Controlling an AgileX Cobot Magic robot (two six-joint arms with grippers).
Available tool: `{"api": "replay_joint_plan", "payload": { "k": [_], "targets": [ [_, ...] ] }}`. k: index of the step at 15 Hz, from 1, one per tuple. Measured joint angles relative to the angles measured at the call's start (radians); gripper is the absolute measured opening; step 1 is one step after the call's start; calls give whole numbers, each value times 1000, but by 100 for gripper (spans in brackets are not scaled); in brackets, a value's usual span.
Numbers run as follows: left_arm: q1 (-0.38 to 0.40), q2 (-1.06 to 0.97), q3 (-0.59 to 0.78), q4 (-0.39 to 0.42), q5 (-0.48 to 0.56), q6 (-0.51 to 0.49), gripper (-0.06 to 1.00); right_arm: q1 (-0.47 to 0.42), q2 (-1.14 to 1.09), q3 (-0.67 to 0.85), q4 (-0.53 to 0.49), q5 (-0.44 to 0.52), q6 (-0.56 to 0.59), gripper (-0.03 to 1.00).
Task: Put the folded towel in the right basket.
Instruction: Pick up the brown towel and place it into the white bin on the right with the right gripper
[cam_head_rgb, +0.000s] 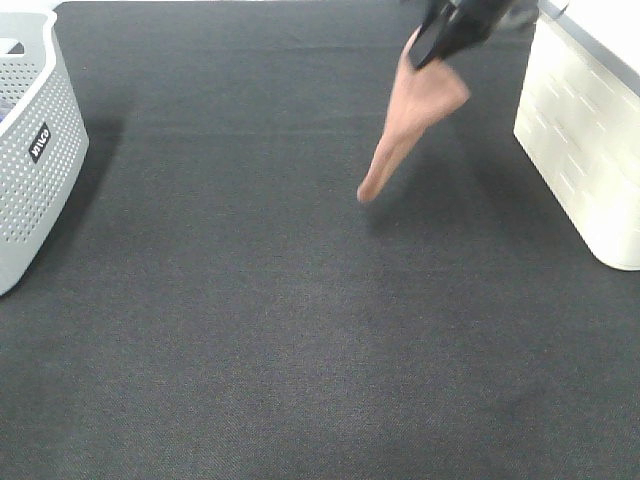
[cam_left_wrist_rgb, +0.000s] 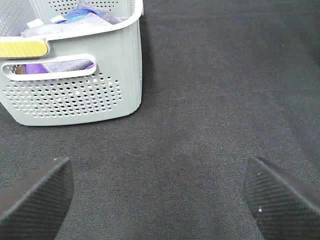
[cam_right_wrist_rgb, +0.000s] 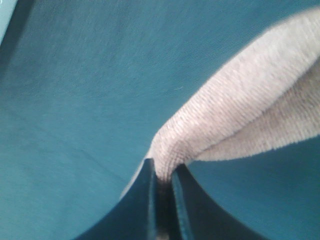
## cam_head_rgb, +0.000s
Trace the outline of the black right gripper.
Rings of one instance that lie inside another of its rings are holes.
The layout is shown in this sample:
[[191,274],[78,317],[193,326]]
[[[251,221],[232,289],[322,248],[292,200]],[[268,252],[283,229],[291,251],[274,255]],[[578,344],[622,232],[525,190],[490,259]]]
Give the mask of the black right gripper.
[[426,16],[409,49],[414,69],[484,42],[514,4],[509,0],[428,1]]

